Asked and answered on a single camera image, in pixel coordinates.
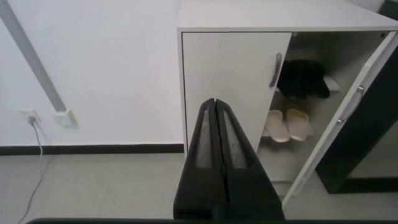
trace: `power cord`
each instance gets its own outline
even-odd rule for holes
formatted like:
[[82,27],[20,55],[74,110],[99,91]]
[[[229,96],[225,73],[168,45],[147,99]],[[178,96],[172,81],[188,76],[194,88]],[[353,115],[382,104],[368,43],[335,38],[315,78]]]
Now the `power cord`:
[[40,179],[39,179],[39,183],[37,183],[37,185],[36,185],[35,190],[32,192],[32,195],[30,195],[30,199],[29,199],[29,202],[28,202],[28,204],[27,204],[27,208],[26,208],[25,214],[24,214],[24,216],[19,220],[18,224],[20,224],[20,223],[23,221],[23,219],[26,217],[27,213],[29,212],[29,209],[30,209],[30,205],[31,205],[31,203],[32,203],[33,196],[35,195],[36,190],[39,188],[39,185],[42,183],[42,177],[43,177],[43,175],[42,175],[42,156],[43,156],[43,148],[42,148],[42,145],[41,145],[41,143],[40,143],[39,135],[37,134],[37,130],[36,130],[36,127],[35,127],[36,118],[35,118],[34,116],[29,116],[29,117],[27,118],[27,122],[28,122],[28,123],[33,127],[33,129],[35,130],[37,143],[39,144],[39,147],[40,147],[40,157],[39,157],[39,174],[40,174]]

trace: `gray floor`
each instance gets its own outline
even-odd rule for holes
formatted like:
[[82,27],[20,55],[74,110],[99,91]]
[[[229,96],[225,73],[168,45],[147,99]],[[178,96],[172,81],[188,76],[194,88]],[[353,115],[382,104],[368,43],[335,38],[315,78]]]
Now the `gray floor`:
[[[44,156],[25,222],[39,217],[172,218],[183,154]],[[0,223],[17,223],[39,180],[38,156],[0,157]],[[316,175],[289,219],[398,219],[398,194],[328,195]]]

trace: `open cabinet door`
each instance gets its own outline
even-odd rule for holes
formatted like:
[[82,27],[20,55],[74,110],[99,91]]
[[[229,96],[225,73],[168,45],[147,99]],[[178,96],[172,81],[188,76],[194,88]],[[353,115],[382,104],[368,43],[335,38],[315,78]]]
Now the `open cabinet door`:
[[362,69],[358,73],[353,85],[344,97],[335,115],[329,122],[326,130],[323,132],[321,138],[316,144],[313,152],[307,159],[302,170],[295,179],[292,187],[288,191],[287,195],[282,202],[283,206],[287,203],[292,195],[297,195],[303,187],[304,183],[311,176],[316,166],[320,162],[323,155],[336,138],[340,129],[344,126],[345,121],[349,118],[350,114],[356,109],[362,96],[369,88],[375,77],[380,72],[381,68],[387,62],[391,53],[398,45],[397,32],[390,32],[389,35],[382,41],[379,47],[369,57]]
[[230,105],[258,149],[291,33],[183,33],[187,145],[200,105],[209,98]]

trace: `cabinet handle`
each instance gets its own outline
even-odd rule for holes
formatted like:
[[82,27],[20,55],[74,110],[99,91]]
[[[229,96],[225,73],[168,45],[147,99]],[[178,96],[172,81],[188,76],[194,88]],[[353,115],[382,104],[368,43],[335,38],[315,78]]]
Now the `cabinet handle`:
[[269,83],[269,87],[274,87],[274,85],[276,83],[276,80],[278,80],[281,63],[282,63],[282,54],[281,53],[277,53],[276,54],[275,72],[274,72],[274,76],[272,77],[271,82]]
[[356,110],[356,108],[357,108],[358,105],[359,105],[359,102],[361,102],[361,100],[362,100],[362,97],[363,97],[364,92],[365,92],[365,87],[359,86],[359,87],[356,89],[356,91],[358,91],[359,94],[361,94],[361,96],[359,97],[358,102],[356,103],[354,109],[351,111],[351,113],[350,113],[346,118],[338,119],[338,120],[337,120],[337,123],[338,123],[338,124],[343,124],[343,123],[354,113],[354,111]]

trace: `electrical outlet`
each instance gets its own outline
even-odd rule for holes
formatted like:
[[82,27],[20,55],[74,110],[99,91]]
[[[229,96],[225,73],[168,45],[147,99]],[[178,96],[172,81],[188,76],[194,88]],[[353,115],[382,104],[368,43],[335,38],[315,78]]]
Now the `electrical outlet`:
[[27,122],[27,118],[28,118],[29,116],[35,117],[37,123],[40,122],[39,116],[37,116],[36,111],[33,110],[33,109],[19,109],[18,112],[19,112],[19,114],[22,116],[22,118],[24,119],[25,122]]
[[71,110],[66,110],[64,112],[56,112],[53,115],[53,117],[55,119],[55,122],[57,122],[57,124],[59,125],[66,127],[77,125],[76,118]]

